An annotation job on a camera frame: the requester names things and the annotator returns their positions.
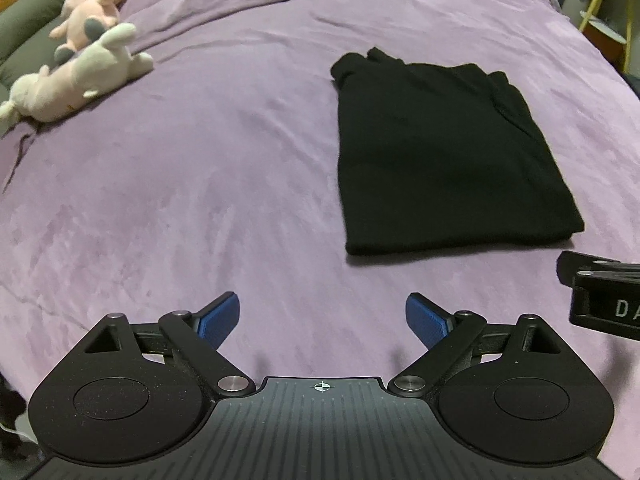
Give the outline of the black garment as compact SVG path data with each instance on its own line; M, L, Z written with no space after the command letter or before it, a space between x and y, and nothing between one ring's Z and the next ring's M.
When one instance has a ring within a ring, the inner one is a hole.
M378 49L343 55L331 74L349 254L541 246L584 229L506 74L406 63Z

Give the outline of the purple bed blanket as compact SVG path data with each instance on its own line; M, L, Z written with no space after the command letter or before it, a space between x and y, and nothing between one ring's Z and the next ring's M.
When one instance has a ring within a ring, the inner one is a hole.
M616 406L602 460L639 474L639 346L573 326L554 247L354 259L331 66L379 48L474 63L526 99L585 220L578 252L639 255L639 101L551 0L129 0L149 75L1 142L1 371L22 396L104 314L148 322L227 290L224 355L254 378L380 376L416 359L410 292L535 312Z

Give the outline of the white plush toy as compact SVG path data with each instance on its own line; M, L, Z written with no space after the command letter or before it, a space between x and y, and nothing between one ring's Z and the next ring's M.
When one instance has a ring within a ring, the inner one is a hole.
M129 52L136 35L136 26L120 23L55 70L43 65L37 73L17 78L9 99L1 103L1 132L7 133L25 117L56 122L151 73L154 60L149 53Z

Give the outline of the yellow side table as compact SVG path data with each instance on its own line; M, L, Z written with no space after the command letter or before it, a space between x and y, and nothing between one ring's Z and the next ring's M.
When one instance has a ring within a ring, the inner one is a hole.
M634 42L639 38L638 19L639 0L590 0L579 30L592 26L620 44L622 53L616 64L623 74L629 74Z

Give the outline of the grey tufted headboard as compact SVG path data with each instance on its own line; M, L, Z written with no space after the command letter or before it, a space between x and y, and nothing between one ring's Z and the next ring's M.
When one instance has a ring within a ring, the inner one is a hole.
M62 23L64 0L18 0L1 13L1 84L11 88L17 78L54 65L62 40L49 37Z

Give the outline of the pink plush toy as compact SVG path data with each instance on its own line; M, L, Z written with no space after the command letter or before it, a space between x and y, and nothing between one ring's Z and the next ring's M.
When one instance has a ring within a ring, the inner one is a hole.
M119 23L119 3L125 0L65 0L62 23L51 30L51 39L64 42L54 51L54 64L68 62L78 51L98 40Z

